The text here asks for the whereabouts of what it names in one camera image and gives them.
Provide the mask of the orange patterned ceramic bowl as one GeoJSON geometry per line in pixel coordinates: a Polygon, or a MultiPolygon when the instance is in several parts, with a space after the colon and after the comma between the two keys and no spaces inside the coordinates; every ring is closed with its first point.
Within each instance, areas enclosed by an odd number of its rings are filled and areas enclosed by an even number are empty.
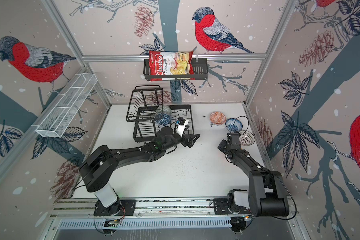
{"type": "Polygon", "coordinates": [[[226,116],[222,112],[212,112],[209,118],[213,126],[220,126],[226,122],[226,116]]]}

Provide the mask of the blue triangle patterned bowl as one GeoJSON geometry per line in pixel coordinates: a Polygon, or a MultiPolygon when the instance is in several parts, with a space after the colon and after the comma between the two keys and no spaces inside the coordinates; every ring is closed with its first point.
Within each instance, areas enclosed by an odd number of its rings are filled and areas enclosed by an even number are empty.
{"type": "Polygon", "coordinates": [[[169,115],[157,115],[155,121],[158,125],[166,126],[171,124],[172,118],[169,115]]]}

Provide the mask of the green patterned ceramic bowl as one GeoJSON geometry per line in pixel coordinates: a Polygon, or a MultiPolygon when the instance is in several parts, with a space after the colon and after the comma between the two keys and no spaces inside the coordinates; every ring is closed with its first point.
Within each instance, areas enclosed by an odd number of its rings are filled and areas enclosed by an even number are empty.
{"type": "Polygon", "coordinates": [[[161,105],[158,106],[158,108],[156,109],[156,114],[157,115],[171,115],[172,114],[172,109],[167,106],[167,105],[161,105]]]}

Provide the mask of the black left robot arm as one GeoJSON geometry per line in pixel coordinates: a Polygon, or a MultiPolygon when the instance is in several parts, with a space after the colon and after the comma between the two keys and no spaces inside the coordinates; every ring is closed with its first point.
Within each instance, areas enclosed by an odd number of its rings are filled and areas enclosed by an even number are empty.
{"type": "Polygon", "coordinates": [[[200,134],[187,135],[173,132],[170,127],[158,131],[150,142],[135,148],[110,149],[103,145],[98,147],[79,167],[79,172],[87,192],[95,194],[98,201],[95,205],[95,217],[132,216],[128,213],[132,208],[123,205],[109,180],[113,172],[121,167],[138,163],[154,162],[165,154],[170,154],[170,148],[181,144],[192,148],[200,134]]]}

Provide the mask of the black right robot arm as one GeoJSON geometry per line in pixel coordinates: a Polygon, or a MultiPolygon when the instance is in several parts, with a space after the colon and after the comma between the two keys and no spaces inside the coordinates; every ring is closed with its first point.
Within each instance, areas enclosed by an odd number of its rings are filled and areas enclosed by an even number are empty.
{"type": "Polygon", "coordinates": [[[226,159],[240,168],[249,179],[249,209],[256,217],[287,217],[289,204],[287,190],[278,171],[271,171],[252,158],[247,150],[241,148],[240,133],[227,134],[218,149],[226,159]]]}

